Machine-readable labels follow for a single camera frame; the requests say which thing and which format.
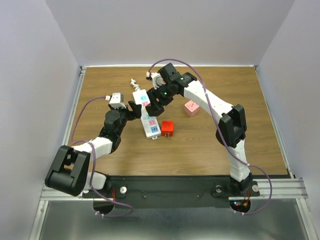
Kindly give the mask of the white multicolour power strip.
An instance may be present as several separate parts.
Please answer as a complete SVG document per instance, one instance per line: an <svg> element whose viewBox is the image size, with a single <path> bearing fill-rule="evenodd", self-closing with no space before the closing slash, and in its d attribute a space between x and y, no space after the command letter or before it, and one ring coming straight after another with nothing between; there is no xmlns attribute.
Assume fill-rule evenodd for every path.
<svg viewBox="0 0 320 240"><path fill-rule="evenodd" d="M150 116L146 106L150 99L145 89L137 90L132 93L136 105L141 105L141 124L147 139L155 140L161 135L160 126L155 116Z"/></svg>

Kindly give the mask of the pink cube plug adapter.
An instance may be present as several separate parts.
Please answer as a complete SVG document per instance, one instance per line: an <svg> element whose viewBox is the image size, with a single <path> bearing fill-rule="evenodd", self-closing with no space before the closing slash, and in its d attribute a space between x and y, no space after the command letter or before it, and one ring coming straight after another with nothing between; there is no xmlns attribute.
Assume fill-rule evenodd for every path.
<svg viewBox="0 0 320 240"><path fill-rule="evenodd" d="M200 110L200 106L192 100L189 100L187 103L184 104L184 111L189 117L193 117L196 115Z"/></svg>

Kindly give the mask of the black cube plug adapter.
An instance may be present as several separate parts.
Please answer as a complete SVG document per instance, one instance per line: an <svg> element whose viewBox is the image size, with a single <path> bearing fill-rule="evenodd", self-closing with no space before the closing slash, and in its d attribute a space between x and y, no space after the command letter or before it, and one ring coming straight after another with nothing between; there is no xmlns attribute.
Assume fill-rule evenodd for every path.
<svg viewBox="0 0 320 240"><path fill-rule="evenodd" d="M164 112L164 107L158 102L151 102L145 106L149 116L158 117Z"/></svg>

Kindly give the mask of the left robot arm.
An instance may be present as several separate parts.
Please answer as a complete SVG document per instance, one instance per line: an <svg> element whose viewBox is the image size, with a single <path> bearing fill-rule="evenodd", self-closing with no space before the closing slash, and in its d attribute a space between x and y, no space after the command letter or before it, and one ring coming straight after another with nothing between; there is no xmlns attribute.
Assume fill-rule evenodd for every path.
<svg viewBox="0 0 320 240"><path fill-rule="evenodd" d="M62 145L53 159L45 177L46 187L71 196L94 188L100 197L111 193L111 184L102 173L89 171L90 162L113 153L121 143L121 134L128 121L140 119L142 106L129 101L127 105L114 108L105 114L104 126L99 135L92 140L81 140L81 145Z"/></svg>

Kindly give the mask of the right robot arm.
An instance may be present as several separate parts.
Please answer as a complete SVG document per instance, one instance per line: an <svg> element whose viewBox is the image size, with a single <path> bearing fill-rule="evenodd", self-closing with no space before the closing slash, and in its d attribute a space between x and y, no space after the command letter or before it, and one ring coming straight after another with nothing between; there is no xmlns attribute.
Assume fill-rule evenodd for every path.
<svg viewBox="0 0 320 240"><path fill-rule="evenodd" d="M232 105L209 91L197 71L180 74L172 63L157 72L148 70L146 79L153 84L147 91L150 103L145 107L150 116L161 115L176 95L193 101L212 116L216 138L227 151L231 192L235 195L246 192L253 177L245 154L247 122L244 107Z"/></svg>

